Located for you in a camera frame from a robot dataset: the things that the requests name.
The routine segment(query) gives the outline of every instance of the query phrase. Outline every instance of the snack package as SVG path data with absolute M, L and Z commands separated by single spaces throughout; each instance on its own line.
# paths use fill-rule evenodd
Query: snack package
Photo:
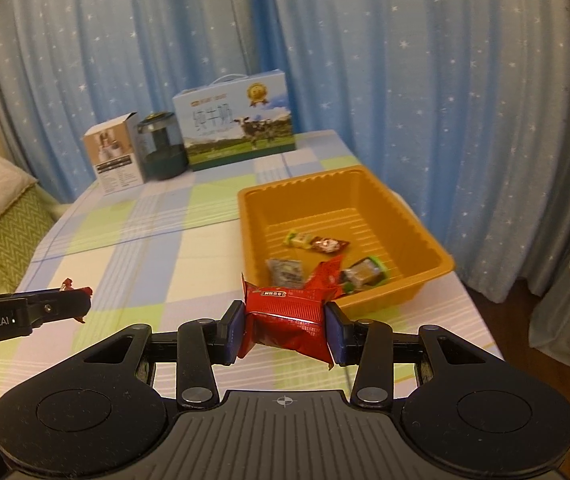
M 267 260 L 271 272 L 272 286 L 285 288 L 303 288 L 303 264 L 299 260 L 280 260 L 271 258 Z
M 341 281 L 351 283 L 355 290 L 363 290 L 366 285 L 378 285 L 386 277 L 387 268 L 375 256 L 367 256 L 341 273 Z M 349 292 L 350 288 L 350 285 L 347 285 L 343 290 Z
M 63 283 L 60 284 L 59 290 L 61 292 L 63 290 L 74 290 L 74 287 L 72 286 L 72 280 L 70 280 L 69 278 L 66 278 L 63 281 Z M 94 291 L 88 286 L 84 286 L 80 290 L 82 290 L 84 293 L 86 293 L 90 298 L 92 297 L 92 294 L 94 294 Z M 78 321 L 79 323 L 85 324 L 85 320 L 82 317 L 75 317 L 74 319 L 76 321 Z
M 335 300 L 344 294 L 340 282 L 341 263 L 343 255 L 334 256 L 331 260 L 320 262 L 316 269 L 312 271 L 309 279 L 305 282 L 305 290 L 312 288 L 321 288 L 325 290 L 333 290 L 334 295 L 330 300 Z
M 243 358 L 256 343 L 296 352 L 334 366 L 325 338 L 323 305 L 334 291 L 258 288 L 243 280 L 245 333 L 238 350 Z
M 291 230 L 283 240 L 283 244 L 299 249 L 312 249 L 318 253 L 334 254 L 342 251 L 350 243 L 336 238 L 314 236 Z

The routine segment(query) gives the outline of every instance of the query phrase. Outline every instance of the green chevron cushion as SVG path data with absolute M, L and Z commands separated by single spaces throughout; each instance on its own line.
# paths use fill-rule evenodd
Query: green chevron cushion
M 34 250 L 53 225 L 34 186 L 0 216 L 0 279 L 8 290 L 16 290 Z

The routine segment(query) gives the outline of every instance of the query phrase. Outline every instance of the plaid tablecloth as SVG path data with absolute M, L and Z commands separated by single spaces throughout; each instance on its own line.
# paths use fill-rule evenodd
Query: plaid tablecloth
M 156 332 L 200 317 L 220 319 L 242 298 L 236 193 L 249 186 L 357 164 L 334 132 L 297 136 L 295 152 L 186 173 L 105 196 L 90 187 L 41 242 L 20 290 L 58 287 L 65 278 L 91 286 L 86 324 L 50 323 L 29 337 L 0 343 L 0 396 L 16 384 L 133 323 Z M 494 341 L 455 274 L 426 284 L 408 303 L 372 315 L 396 332 L 440 324 L 494 354 Z M 295 352 L 256 346 L 231 367 L 214 367 L 221 394 L 229 388 L 349 392 L 355 370 Z M 175 366 L 158 365 L 154 387 L 175 396 Z M 415 381 L 396 365 L 396 396 Z

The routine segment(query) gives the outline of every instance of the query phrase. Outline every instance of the wooden floor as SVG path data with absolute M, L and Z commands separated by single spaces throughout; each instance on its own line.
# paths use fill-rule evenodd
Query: wooden floor
M 529 293 L 526 283 L 516 282 L 507 300 L 500 304 L 492 303 L 473 290 L 469 293 L 506 361 L 550 384 L 570 402 L 570 367 L 527 344 L 529 317 L 539 298 Z M 570 453 L 562 471 L 570 478 Z

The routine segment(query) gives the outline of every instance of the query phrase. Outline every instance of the small cardboard box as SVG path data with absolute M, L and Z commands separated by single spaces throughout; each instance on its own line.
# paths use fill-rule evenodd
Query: small cardboard box
M 193 170 L 296 149 L 281 70 L 183 91 L 174 108 Z
M 92 126 L 83 136 L 94 173 L 105 194 L 145 182 L 139 163 L 136 139 L 136 112 Z

